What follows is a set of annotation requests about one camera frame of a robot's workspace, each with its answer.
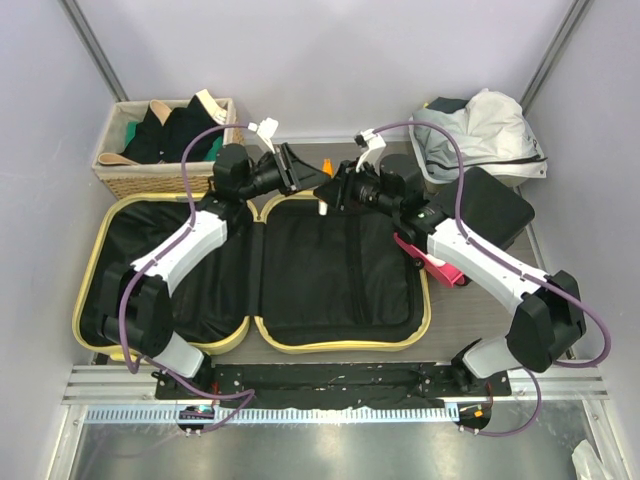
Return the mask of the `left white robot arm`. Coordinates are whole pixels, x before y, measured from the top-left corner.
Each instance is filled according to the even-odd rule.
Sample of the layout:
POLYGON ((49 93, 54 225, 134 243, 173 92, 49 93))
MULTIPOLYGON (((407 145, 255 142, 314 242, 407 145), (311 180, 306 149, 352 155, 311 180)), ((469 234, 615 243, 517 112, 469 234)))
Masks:
POLYGON ((186 222, 159 246, 129 264, 113 264, 103 275, 97 332, 178 377, 190 398, 205 397, 213 385, 204 352, 174 327, 171 297, 185 277, 240 228, 249 224, 247 202, 277 191, 289 196, 320 186, 329 174, 301 160, 288 144, 253 161, 244 146, 222 147, 209 188, 192 201, 186 222))

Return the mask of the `grey garment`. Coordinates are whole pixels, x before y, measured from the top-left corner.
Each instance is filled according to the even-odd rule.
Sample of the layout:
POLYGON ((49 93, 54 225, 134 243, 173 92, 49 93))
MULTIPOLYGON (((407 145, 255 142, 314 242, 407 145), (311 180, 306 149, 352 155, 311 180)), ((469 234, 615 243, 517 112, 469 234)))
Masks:
POLYGON ((547 176, 547 156, 513 98, 484 89, 469 100, 438 97, 415 111, 409 127, 412 147, 426 180, 444 185, 458 177, 449 140, 424 124, 433 123, 456 141, 464 166, 478 166, 508 186, 547 176))

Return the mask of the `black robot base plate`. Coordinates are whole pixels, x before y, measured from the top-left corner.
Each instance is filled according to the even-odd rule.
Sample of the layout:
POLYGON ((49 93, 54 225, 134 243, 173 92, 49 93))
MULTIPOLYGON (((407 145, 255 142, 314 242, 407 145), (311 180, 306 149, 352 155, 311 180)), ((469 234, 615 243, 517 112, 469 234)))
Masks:
POLYGON ((214 395, 252 389, 250 408, 300 410, 439 407, 445 397, 507 397, 508 375, 462 387, 449 365, 435 363, 217 364, 201 385, 214 395))

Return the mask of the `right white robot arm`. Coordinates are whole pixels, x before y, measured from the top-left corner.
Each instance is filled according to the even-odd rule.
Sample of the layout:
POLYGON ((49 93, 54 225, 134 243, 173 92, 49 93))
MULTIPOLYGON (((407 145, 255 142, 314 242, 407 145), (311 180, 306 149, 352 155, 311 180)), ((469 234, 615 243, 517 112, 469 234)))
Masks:
POLYGON ((576 279, 506 253, 534 210, 484 169, 471 167, 429 195, 405 155, 362 170, 344 161, 313 194, 337 210, 367 208, 388 216, 396 243, 418 267, 447 286, 477 283, 511 314, 506 334, 478 339, 452 359, 451 380, 460 393, 477 393, 502 371, 543 373, 585 334, 576 279))

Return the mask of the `orange and white tube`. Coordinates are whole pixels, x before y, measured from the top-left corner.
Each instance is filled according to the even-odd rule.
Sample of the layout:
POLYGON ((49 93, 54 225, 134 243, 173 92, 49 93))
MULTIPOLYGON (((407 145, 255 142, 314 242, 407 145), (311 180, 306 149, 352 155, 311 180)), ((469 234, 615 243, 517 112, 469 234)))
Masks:
MULTIPOLYGON (((330 158, 325 158, 323 161, 322 171, 327 174, 329 177, 334 175, 333 173, 333 165, 330 158)), ((318 201, 318 213, 321 216, 326 216, 328 213, 328 205, 326 202, 319 200, 318 201)))

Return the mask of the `black and pink drawer box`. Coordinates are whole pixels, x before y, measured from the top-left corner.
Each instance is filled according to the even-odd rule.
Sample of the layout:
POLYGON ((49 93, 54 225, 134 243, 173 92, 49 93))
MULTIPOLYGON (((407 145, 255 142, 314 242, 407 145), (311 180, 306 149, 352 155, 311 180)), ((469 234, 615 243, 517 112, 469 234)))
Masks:
POLYGON ((477 234, 500 250, 509 248, 533 220, 533 207, 515 192, 480 167, 464 173, 418 206, 404 211, 394 240, 420 268, 427 270, 442 285, 465 286, 475 279, 469 269, 461 269, 436 256, 427 247, 430 233, 448 221, 453 230, 458 187, 463 187, 460 213, 468 232, 477 234))

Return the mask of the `yellow hard-shell suitcase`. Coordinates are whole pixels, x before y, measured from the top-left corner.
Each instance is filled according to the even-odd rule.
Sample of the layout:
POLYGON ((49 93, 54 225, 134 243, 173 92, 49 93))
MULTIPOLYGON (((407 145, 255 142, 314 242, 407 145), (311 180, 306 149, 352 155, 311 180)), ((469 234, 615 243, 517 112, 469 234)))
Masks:
POLYGON ((426 274, 388 217, 320 215, 300 193, 270 199, 249 219, 173 294, 175 330, 194 347, 221 355, 256 328, 286 354, 398 351, 427 332, 426 274))

